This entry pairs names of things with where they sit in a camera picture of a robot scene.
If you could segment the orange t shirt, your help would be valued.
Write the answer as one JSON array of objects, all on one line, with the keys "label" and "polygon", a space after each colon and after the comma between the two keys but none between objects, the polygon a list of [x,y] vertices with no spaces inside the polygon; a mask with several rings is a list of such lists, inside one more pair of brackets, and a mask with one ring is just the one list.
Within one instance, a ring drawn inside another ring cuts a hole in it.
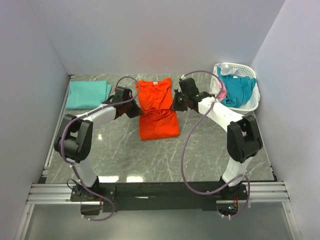
[{"label": "orange t shirt", "polygon": [[143,115],[139,117],[139,135],[142,141],[173,138],[180,135],[177,113],[171,109],[172,79],[140,80],[136,85]]}]

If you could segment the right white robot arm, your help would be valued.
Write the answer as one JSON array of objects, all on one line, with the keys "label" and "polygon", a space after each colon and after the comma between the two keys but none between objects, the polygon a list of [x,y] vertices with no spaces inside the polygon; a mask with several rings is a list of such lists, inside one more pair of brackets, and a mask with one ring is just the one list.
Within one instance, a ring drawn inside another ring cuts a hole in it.
[{"label": "right white robot arm", "polygon": [[172,108],[181,112],[194,110],[202,115],[201,120],[207,117],[226,132],[229,161],[221,180],[229,188],[239,185],[249,163],[263,147],[256,118],[231,110],[208,92],[199,92],[195,80],[185,76],[174,91]]}]

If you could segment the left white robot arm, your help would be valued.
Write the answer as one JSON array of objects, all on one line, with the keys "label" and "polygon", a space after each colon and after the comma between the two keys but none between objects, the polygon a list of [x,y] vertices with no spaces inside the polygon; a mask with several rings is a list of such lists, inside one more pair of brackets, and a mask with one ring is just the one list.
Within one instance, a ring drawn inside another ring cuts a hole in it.
[{"label": "left white robot arm", "polygon": [[88,159],[94,129],[124,114],[132,119],[141,116],[143,111],[132,96],[131,89],[117,86],[115,94],[97,108],[80,115],[66,114],[62,118],[54,140],[54,150],[73,169],[78,182],[87,188],[99,182]]}]

